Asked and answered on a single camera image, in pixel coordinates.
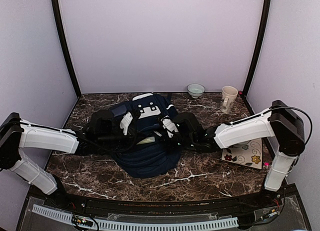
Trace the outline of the navy blue student backpack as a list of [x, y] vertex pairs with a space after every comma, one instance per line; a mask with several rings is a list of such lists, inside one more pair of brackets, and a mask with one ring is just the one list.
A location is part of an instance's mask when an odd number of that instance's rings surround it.
[[[168, 136], [157, 116], [174, 118], [178, 112], [171, 102], [171, 94], [145, 93], [110, 108], [115, 116], [132, 112], [135, 115], [135, 145], [127, 152], [112, 154], [116, 163], [133, 178], [152, 178], [176, 168], [182, 148], [170, 148], [165, 144]], [[137, 145], [141, 140], [155, 137], [155, 142]]]

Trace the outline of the yellow highlighter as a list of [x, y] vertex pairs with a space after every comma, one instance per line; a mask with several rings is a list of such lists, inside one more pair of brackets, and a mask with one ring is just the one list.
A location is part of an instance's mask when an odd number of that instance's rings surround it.
[[156, 141], [155, 137], [147, 137], [143, 140], [141, 140], [140, 142], [137, 143], [137, 145], [144, 145], [144, 144], [150, 144], [150, 143], [154, 143]]

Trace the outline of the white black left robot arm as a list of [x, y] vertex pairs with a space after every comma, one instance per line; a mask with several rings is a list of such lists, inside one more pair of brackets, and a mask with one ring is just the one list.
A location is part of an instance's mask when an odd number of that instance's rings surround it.
[[35, 148], [68, 155], [116, 154], [126, 152], [136, 142], [137, 117], [131, 111], [117, 118], [111, 111], [95, 112], [87, 126], [59, 129], [24, 120], [10, 113], [0, 125], [0, 168], [9, 170], [37, 187], [60, 209], [71, 204], [61, 180], [39, 167], [24, 149]]

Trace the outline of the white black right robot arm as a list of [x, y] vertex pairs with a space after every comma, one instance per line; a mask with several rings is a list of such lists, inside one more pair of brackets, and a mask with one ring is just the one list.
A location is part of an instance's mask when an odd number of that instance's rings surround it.
[[159, 121], [177, 145], [199, 153], [213, 153], [256, 139], [276, 139], [278, 149], [264, 179], [265, 189], [255, 196], [255, 204], [266, 208], [274, 201], [274, 192], [280, 189], [311, 138], [305, 135], [299, 113], [310, 119], [305, 111], [275, 100], [271, 107], [259, 113], [207, 129], [191, 112], [182, 112], [173, 118], [162, 117]]

